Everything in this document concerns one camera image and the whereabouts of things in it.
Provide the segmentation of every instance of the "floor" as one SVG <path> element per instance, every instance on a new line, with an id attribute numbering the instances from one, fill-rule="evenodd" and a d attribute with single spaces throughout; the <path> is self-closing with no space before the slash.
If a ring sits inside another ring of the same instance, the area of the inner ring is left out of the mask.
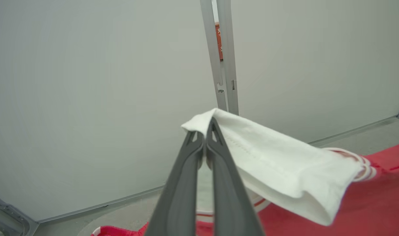
<path id="1" fill-rule="evenodd" d="M 372 154 L 399 144 L 399 121 L 384 123 L 361 132 L 343 135 L 333 142 L 324 141 L 318 147 L 344 148 L 358 154 Z M 90 236 L 99 226 L 112 225 L 138 230 L 150 218 L 156 206 L 160 190 L 143 196 L 142 199 L 125 200 L 106 207 L 83 212 L 67 218 L 42 223 L 35 236 Z"/>

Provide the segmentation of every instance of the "red cloth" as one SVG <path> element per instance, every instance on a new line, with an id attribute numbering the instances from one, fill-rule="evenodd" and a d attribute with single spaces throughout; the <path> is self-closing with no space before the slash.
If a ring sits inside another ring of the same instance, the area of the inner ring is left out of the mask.
<path id="1" fill-rule="evenodd" d="M 378 176 L 371 181 L 350 185 L 331 226 L 318 225 L 275 204 L 270 204 L 258 213 L 266 234 L 399 236 L 399 145 L 366 158 L 376 167 Z M 110 236 L 124 235 L 136 234 L 110 234 Z M 213 224 L 198 221 L 197 235 L 212 236 Z"/>
<path id="2" fill-rule="evenodd" d="M 90 236 L 143 236 L 147 230 L 147 226 L 148 223 L 138 231 L 113 226 L 102 226 L 97 228 Z"/>

